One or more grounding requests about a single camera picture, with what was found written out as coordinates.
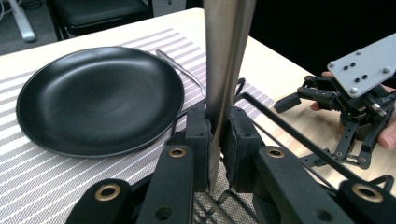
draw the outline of screw hole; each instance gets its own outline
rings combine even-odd
[[[155,217],[159,221],[166,221],[172,216],[172,209],[168,207],[159,208],[155,212]]]
[[[324,221],[324,222],[332,221],[332,214],[322,208],[316,209],[315,213],[316,213],[317,218],[321,221]]]
[[[384,197],[376,189],[371,188],[363,184],[355,184],[352,186],[352,191],[363,200],[372,203],[381,203],[384,201]]]
[[[285,153],[278,149],[269,149],[267,150],[267,154],[274,158],[282,158],[285,156]]]
[[[117,184],[103,185],[95,193],[95,198],[101,202],[107,202],[115,199],[120,194],[120,186]]]
[[[186,150],[182,148],[174,148],[169,151],[169,156],[179,158],[186,155]]]

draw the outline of black plate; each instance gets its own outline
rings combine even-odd
[[[147,146],[183,102],[180,77],[159,58],[136,49],[85,49],[37,71],[21,90],[17,117],[41,147],[98,158]]]

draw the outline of finger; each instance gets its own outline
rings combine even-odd
[[[310,107],[311,107],[311,110],[313,110],[313,111],[321,110],[318,102],[314,102]]]
[[[322,72],[323,77],[333,77],[331,72]]]
[[[378,136],[377,142],[384,149],[396,148],[396,123],[391,123],[384,129]]]

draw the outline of metal plate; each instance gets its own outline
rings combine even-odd
[[[120,47],[85,49],[37,71],[21,90],[17,117],[43,148],[98,158],[148,145],[183,102],[180,77],[159,58]]]
[[[396,71],[396,34],[328,64],[328,69],[356,98],[393,76]]]

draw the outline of gray metal bracket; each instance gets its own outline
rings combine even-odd
[[[392,77],[396,71],[396,34],[328,64],[351,98],[357,98]]]

